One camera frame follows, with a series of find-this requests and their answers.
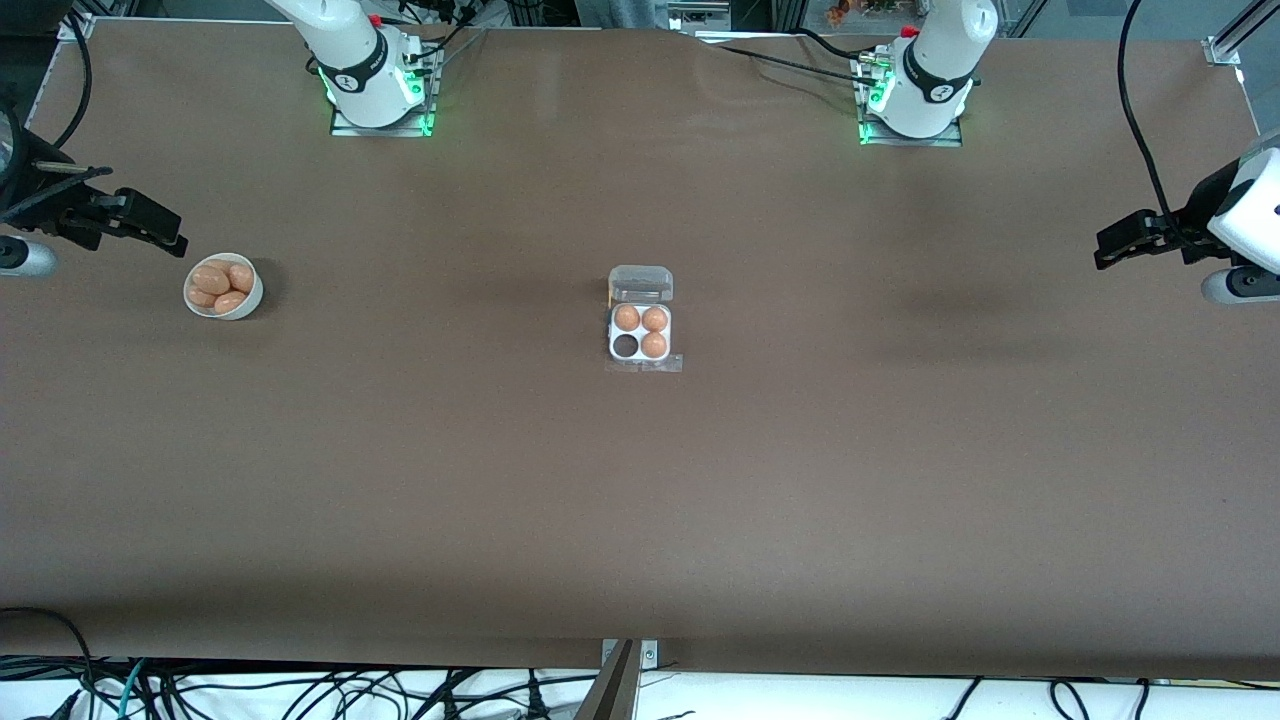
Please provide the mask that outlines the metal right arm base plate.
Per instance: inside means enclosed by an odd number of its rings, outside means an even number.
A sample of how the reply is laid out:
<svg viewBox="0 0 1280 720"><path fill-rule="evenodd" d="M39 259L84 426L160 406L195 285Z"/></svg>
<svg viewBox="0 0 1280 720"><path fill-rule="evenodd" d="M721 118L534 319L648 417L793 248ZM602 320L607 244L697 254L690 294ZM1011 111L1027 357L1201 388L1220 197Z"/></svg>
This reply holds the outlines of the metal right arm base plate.
<svg viewBox="0 0 1280 720"><path fill-rule="evenodd" d="M404 114L394 122L366 127L353 123L337 105L332 106L330 135L346 137L431 137L436 123L438 99L444 61L442 55L412 61L393 73L396 92L390 96Z"/></svg>

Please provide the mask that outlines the clear plastic egg box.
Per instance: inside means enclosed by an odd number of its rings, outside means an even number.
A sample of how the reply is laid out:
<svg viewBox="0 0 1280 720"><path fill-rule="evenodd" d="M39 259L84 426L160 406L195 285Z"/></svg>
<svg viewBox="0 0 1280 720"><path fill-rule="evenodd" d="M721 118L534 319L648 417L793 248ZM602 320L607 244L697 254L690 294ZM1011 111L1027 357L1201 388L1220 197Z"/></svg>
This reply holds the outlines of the clear plastic egg box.
<svg viewBox="0 0 1280 720"><path fill-rule="evenodd" d="M675 315L669 307L675 299L673 273L657 265L618 265L608 275L607 290L605 351L609 360L627 372L680 373L684 369L684 355L675 350ZM669 327L663 331L669 341L669 354L666 357L648 363L643 360L639 345L640 338L648 333L643 325L635 332L623 333L612 324L614 307L621 304L634 305L641 314L654 305L669 311Z"/></svg>

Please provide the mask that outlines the white round bowl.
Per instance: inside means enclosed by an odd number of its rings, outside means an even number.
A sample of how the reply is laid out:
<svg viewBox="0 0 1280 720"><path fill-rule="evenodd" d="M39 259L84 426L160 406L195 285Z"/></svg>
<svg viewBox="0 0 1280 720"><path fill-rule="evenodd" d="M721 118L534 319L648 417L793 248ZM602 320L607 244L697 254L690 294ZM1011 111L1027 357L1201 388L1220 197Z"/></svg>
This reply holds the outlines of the white round bowl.
<svg viewBox="0 0 1280 720"><path fill-rule="evenodd" d="M219 315L216 315L216 314L214 313L214 310L205 310L205 309L201 309L201 307L196 307L196 306L192 306L192 305L191 305L191 304L189 304L189 302L187 301L187 299L186 299L186 292L187 292L187 288L188 288L189 286L192 286L192 284L191 284L191 275L192 275L192 272L193 272L193 269L195 269L196 266L198 266L198 265L202 265L202 264L204 264L204 263L205 263L205 261L206 261L207 259L214 259L214 258L218 258L218 259L224 259L224 260L228 260L228 261L230 261L230 263L243 263L243 264L247 264L248 266L252 266L252 268L253 268L253 270L255 270L255 274L256 274L256 283L255 283L255 287L253 287L253 291L252 291L251 293L248 293L248 295L247 295L247 299L246 299L244 304L243 304L243 305L242 305L242 306L241 306L241 307L239 307L238 310L236 310L234 313L229 313L229 314L227 314L227 315L223 315L223 316L219 316ZM188 307L188 309L189 309L189 310L191 310L191 311L192 311L193 314L196 314L197 316L202 316L202 318L206 318L206 319L214 319L214 320L224 320L224 322L237 322L237 320L241 320L241 319L246 319L246 318L247 318L247 316L248 316L250 314L252 314L252 313L253 313L253 311L255 311L255 310L257 309L257 306L259 306L259 305L261 304L261 301L262 301L262 297L264 297L264 284L262 284L262 279L261 279L261 277L260 277L260 274L259 274L259 272L257 272L256 266L255 266L255 265L252 264L252 261L251 261L251 260L250 260L248 258L246 258L246 256L242 256L242 255L239 255L239 254L237 254L237 252L216 252L216 254L214 254L214 255L211 255L211 256L209 256L209 258L205 258L205 259L204 259L202 261L197 263L197 264L196 264L196 265L195 265L195 266L193 266L193 268L192 268L192 269L191 269L191 270L188 272L188 274L187 274L187 277L186 277L186 281L184 281L184 283L183 283L183 293L184 293L184 301L186 301L186 306L187 306L187 307Z"/></svg>

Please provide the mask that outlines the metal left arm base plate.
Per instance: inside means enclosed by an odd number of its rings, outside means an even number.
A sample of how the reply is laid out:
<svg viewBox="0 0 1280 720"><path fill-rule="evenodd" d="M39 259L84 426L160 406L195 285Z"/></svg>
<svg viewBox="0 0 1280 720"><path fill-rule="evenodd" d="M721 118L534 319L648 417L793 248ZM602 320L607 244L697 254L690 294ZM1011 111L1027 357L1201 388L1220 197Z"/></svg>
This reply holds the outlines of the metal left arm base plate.
<svg viewBox="0 0 1280 720"><path fill-rule="evenodd" d="M963 132L959 117L963 111L963 104L959 105L957 113L952 115L950 123L940 133L924 138L897 132L883 117L876 113L876 109L883 106L887 101L892 101L895 97L905 97L899 90L905 88L906 85L893 72L892 59L879 53L879 50L887 50L888 47L888 45L882 45L877 46L874 53L861 51L855 59L849 61L849 69L855 78L852 88L858 105L856 118L860 145L936 149L961 147Z"/></svg>

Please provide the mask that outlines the grey fabric background object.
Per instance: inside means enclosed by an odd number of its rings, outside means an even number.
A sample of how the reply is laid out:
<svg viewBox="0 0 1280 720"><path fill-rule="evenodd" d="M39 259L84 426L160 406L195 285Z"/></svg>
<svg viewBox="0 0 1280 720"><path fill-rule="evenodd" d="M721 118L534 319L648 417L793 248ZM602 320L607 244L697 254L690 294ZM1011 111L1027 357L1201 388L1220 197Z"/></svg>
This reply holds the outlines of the grey fabric background object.
<svg viewBox="0 0 1280 720"><path fill-rule="evenodd" d="M582 27L669 29L669 0L573 0Z"/></svg>

